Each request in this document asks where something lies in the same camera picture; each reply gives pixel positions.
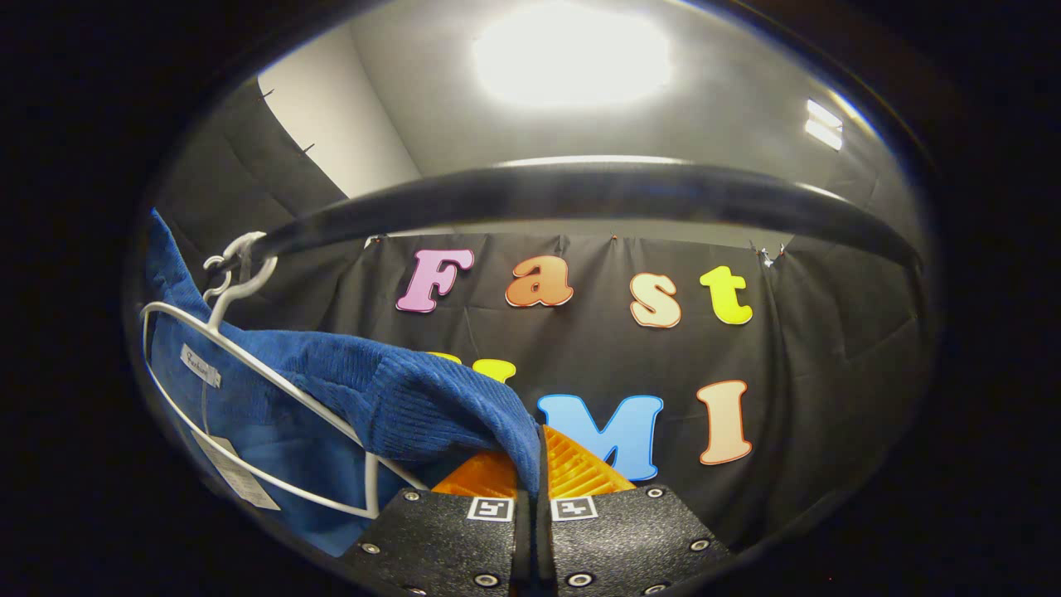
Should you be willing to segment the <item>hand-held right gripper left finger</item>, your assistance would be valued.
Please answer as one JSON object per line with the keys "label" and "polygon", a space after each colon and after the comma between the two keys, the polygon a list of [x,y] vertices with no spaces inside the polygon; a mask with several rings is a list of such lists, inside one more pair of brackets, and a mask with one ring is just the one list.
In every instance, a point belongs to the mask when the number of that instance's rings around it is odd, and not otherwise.
{"label": "hand-held right gripper left finger", "polygon": [[401,488],[340,562],[375,596],[521,596],[533,546],[511,458],[481,451],[429,490]]}

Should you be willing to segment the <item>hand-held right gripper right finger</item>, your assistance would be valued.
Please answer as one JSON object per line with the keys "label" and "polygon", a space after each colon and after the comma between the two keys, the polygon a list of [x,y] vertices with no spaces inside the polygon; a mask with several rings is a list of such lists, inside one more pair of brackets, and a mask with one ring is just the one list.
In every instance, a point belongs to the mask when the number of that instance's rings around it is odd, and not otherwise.
{"label": "hand-held right gripper right finger", "polygon": [[537,582],[553,596],[686,596],[733,562],[666,485],[638,487],[546,425],[540,438]]}

